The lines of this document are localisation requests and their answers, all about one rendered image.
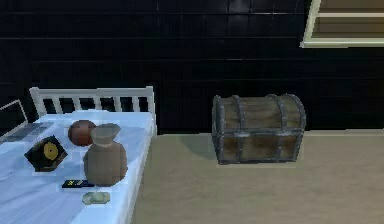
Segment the brown cloth sack bag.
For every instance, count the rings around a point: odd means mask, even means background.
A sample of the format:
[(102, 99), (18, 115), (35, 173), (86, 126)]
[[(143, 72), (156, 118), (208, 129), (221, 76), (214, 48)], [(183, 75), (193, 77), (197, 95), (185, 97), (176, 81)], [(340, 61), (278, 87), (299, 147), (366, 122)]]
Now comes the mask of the brown cloth sack bag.
[(93, 143), (83, 157), (86, 180), (98, 187), (120, 182), (128, 170), (126, 150), (114, 138), (121, 128), (114, 123), (97, 126), (91, 131)]

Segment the grey open laptop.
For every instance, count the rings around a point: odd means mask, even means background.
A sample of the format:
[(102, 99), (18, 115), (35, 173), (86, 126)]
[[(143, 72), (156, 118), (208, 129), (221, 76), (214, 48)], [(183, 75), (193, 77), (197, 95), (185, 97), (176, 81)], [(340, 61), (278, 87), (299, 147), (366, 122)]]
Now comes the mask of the grey open laptop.
[(0, 107), (0, 144), (35, 140), (53, 122), (30, 123), (19, 99)]

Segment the brown wooden treasure chest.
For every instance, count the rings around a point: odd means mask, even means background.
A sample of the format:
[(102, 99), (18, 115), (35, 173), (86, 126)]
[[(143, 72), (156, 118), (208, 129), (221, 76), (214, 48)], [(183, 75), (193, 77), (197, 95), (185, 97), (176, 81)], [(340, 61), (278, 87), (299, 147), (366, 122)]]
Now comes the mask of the brown wooden treasure chest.
[(219, 164), (294, 162), (306, 113), (294, 94), (222, 98), (212, 103), (212, 142)]

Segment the brown basketball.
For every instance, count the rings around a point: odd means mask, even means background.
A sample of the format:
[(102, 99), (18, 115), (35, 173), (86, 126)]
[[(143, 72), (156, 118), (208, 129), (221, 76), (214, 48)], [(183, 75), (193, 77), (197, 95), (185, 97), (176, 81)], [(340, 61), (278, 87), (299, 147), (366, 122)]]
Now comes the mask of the brown basketball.
[(89, 120), (78, 120), (68, 129), (68, 138), (76, 146), (89, 146), (92, 144), (91, 131), (96, 125)]

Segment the pale green flat object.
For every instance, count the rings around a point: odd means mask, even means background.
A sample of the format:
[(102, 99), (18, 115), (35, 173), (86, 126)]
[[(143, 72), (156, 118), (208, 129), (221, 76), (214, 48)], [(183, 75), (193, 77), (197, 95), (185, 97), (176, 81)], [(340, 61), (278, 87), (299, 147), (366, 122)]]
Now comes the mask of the pale green flat object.
[(110, 201), (108, 192), (87, 192), (82, 197), (82, 202), (85, 205), (91, 204), (106, 204)]

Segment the small dark flat phone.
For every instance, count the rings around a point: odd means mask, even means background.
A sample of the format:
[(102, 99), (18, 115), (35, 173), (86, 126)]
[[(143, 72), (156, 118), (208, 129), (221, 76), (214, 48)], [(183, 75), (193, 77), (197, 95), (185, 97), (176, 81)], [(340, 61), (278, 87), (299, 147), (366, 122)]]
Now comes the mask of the small dark flat phone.
[(95, 187), (95, 185), (88, 182), (87, 180), (66, 180), (62, 184), (62, 188), (86, 188), (86, 187)]

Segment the black box with yellow disc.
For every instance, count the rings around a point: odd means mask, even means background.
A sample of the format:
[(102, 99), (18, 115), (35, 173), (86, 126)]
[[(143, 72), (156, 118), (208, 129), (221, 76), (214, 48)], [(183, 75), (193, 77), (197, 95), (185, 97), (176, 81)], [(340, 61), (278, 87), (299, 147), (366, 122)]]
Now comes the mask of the black box with yellow disc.
[(66, 156), (67, 152), (54, 135), (38, 141), (24, 154), (36, 172), (54, 171)]

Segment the cream framed window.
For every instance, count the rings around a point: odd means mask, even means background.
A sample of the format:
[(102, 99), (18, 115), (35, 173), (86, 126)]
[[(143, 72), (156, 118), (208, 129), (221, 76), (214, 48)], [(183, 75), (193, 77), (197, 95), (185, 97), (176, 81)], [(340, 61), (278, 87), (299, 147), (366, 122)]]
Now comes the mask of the cream framed window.
[(384, 0), (311, 0), (300, 46), (384, 47)]

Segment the white bed with blue sheet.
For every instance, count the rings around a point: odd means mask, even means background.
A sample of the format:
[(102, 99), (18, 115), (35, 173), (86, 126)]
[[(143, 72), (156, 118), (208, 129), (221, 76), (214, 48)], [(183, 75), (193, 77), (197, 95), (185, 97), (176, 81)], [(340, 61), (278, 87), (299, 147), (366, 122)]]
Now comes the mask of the white bed with blue sheet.
[[(157, 134), (153, 88), (33, 87), (31, 94), (39, 120), (53, 125), (31, 140), (0, 144), (0, 224), (130, 224), (151, 139)], [(114, 186), (61, 187), (67, 179), (84, 177), (85, 149), (70, 143), (66, 134), (79, 119), (122, 128), (117, 142), (127, 151), (128, 171)], [(50, 135), (68, 156), (57, 170), (38, 174), (24, 154)], [(110, 201), (86, 205), (82, 198), (90, 191), (107, 192)]]

